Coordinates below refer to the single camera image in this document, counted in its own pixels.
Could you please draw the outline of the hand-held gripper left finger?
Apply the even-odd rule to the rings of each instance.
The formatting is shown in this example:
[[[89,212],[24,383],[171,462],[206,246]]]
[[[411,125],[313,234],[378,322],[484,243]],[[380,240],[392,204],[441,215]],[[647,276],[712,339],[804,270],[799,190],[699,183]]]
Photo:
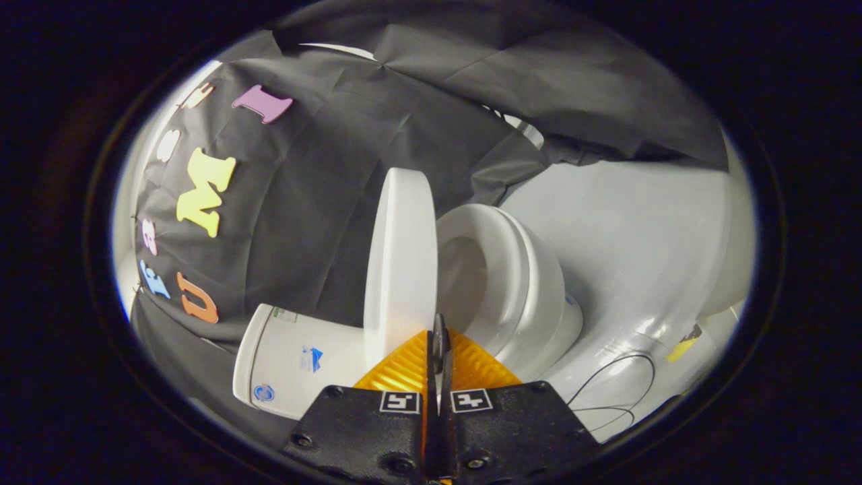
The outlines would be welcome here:
[[[351,387],[324,387],[282,445],[321,475],[360,484],[426,484],[439,473],[439,332],[420,331]]]

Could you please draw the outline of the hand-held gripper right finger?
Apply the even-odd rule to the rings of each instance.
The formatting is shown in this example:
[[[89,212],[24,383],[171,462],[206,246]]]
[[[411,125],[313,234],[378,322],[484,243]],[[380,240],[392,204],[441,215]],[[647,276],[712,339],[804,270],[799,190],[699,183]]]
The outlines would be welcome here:
[[[453,484],[527,484],[594,460],[599,444],[545,381],[456,390],[455,347],[438,329],[438,476]]]

